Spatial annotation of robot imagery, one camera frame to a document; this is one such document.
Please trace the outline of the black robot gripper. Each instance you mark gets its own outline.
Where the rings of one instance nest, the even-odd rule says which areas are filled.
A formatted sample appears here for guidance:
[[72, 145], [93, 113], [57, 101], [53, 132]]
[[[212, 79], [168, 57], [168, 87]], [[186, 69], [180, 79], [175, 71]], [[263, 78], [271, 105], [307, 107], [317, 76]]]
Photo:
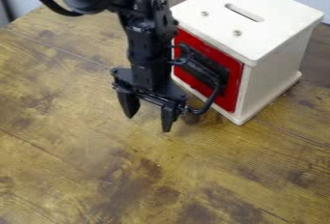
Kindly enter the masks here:
[[131, 119], [146, 100], [162, 107], [163, 132], [170, 132], [186, 105], [186, 97], [171, 80], [171, 41], [175, 26], [163, 31], [155, 24], [123, 26], [128, 39], [128, 68], [112, 68], [114, 89], [126, 116]]

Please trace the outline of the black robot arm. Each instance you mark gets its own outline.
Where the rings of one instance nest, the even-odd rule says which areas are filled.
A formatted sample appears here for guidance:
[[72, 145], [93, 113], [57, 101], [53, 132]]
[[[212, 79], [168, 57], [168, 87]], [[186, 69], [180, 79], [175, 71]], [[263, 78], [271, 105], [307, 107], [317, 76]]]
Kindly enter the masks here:
[[168, 132], [183, 112], [186, 96], [171, 80], [172, 39], [178, 21], [167, 0], [39, 0], [55, 13], [83, 16], [108, 11], [118, 15], [128, 39], [127, 68], [111, 69], [114, 89], [127, 117], [143, 100], [162, 108], [162, 127]]

